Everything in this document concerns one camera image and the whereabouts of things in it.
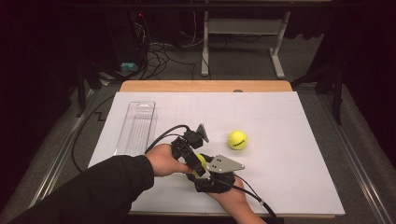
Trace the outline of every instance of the clear plastic tray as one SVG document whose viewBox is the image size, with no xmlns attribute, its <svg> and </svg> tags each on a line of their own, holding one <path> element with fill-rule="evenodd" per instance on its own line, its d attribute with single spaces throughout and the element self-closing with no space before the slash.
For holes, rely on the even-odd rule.
<svg viewBox="0 0 396 224">
<path fill-rule="evenodd" d="M 144 155 L 154 141 L 157 115 L 155 102 L 131 102 L 114 155 Z"/>
</svg>

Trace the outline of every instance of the yellow ball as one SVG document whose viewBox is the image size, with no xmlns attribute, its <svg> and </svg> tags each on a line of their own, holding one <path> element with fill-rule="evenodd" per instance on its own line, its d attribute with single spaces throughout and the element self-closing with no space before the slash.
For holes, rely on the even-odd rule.
<svg viewBox="0 0 396 224">
<path fill-rule="evenodd" d="M 233 131 L 228 135 L 228 145 L 232 149 L 244 149 L 248 143 L 247 135 L 239 130 Z"/>
<path fill-rule="evenodd" d="M 205 160 L 205 158 L 201 154 L 198 154 L 198 153 L 195 153 L 195 155 L 200 160 L 200 162 L 202 164 L 202 167 L 204 167 L 204 169 L 206 169 L 206 160 Z M 195 175 L 195 177 L 197 177 L 197 178 L 200 177 L 195 171 L 193 171 L 192 174 Z"/>
</svg>

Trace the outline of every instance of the white stand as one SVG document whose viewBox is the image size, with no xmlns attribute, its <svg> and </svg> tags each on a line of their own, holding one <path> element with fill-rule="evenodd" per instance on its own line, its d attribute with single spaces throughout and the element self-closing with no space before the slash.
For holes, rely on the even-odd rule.
<svg viewBox="0 0 396 224">
<path fill-rule="evenodd" d="M 274 48 L 270 48 L 270 54 L 276 70 L 276 76 L 284 79 L 282 66 L 277 56 L 288 25 L 290 12 L 284 14 L 283 20 L 235 20 L 235 19 L 209 19 L 208 12 L 205 12 L 204 22 L 204 49 L 202 53 L 202 76 L 209 75 L 209 49 L 207 40 L 209 34 L 245 34 L 245 35 L 277 35 Z"/>
</svg>

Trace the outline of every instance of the white paper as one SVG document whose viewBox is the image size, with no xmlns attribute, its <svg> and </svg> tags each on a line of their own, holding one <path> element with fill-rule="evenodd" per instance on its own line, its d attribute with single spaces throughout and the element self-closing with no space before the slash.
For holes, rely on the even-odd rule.
<svg viewBox="0 0 396 224">
<path fill-rule="evenodd" d="M 345 213 L 296 92 L 118 92 L 90 166 L 114 154 L 129 102 L 154 101 L 158 115 L 155 138 L 168 129 L 205 125 L 209 143 L 196 149 L 221 154 L 246 166 L 242 176 L 280 216 L 337 216 Z M 232 130 L 247 134 L 247 146 L 232 150 Z M 179 129 L 174 133 L 183 134 Z M 175 137 L 161 143 L 170 144 Z M 254 212 L 267 214 L 250 196 Z M 196 192 L 182 174 L 155 177 L 152 189 L 133 203 L 132 211 L 224 213 L 213 199 Z"/>
</svg>

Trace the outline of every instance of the human hand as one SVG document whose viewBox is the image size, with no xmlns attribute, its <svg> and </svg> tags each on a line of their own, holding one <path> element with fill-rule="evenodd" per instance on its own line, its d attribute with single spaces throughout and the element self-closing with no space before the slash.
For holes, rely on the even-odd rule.
<svg viewBox="0 0 396 224">
<path fill-rule="evenodd" d="M 242 180 L 237 176 L 233 184 L 239 188 L 244 187 Z M 239 189 L 230 189 L 223 193 L 207 193 L 207 195 L 218 201 L 224 211 L 230 214 L 238 224 L 265 223 L 251 210 L 246 193 Z"/>
<path fill-rule="evenodd" d="M 155 176 L 166 176 L 172 173 L 190 174 L 192 169 L 172 156 L 172 148 L 168 144 L 161 144 L 152 148 L 146 157 L 152 165 Z"/>
</svg>

